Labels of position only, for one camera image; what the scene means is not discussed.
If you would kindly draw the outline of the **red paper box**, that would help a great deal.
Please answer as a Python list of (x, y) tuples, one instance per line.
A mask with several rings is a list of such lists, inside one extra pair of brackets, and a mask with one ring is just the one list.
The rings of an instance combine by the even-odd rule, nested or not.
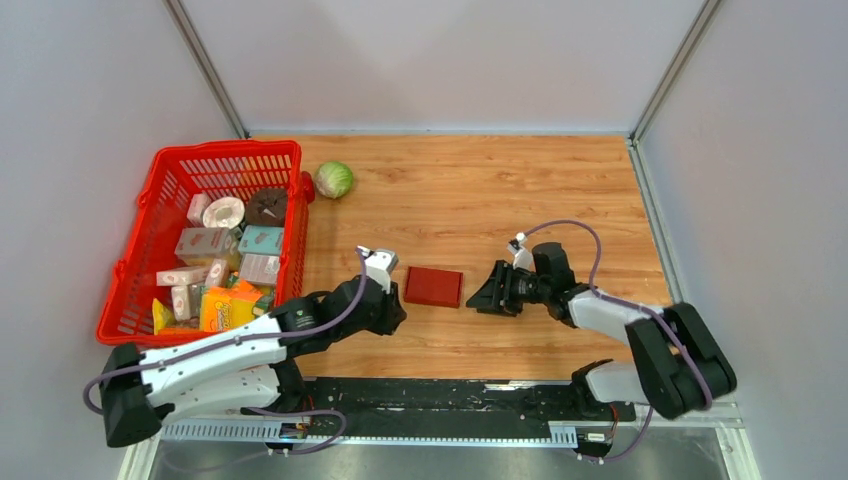
[(410, 266), (403, 298), (407, 303), (458, 308), (464, 275), (458, 271)]

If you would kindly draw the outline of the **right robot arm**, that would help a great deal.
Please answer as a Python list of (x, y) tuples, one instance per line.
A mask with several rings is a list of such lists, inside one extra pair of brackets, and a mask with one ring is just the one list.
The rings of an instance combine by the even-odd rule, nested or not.
[(593, 419), (610, 403), (630, 402), (673, 420), (736, 390), (735, 371), (695, 306), (625, 306), (578, 281), (561, 244), (541, 243), (528, 253), (532, 261), (521, 266), (497, 261), (466, 305), (515, 317), (525, 305), (541, 304), (570, 328), (593, 330), (629, 347), (629, 363), (601, 360), (573, 373), (578, 384), (570, 404), (579, 416)]

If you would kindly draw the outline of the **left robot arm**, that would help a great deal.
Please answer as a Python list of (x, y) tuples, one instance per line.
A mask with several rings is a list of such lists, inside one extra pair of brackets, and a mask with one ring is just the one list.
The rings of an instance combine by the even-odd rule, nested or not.
[(355, 276), (194, 342), (116, 346), (97, 381), (106, 444), (130, 446), (167, 425), (228, 410), (294, 414), (306, 398), (296, 357), (360, 331), (392, 335), (405, 318), (396, 282)]

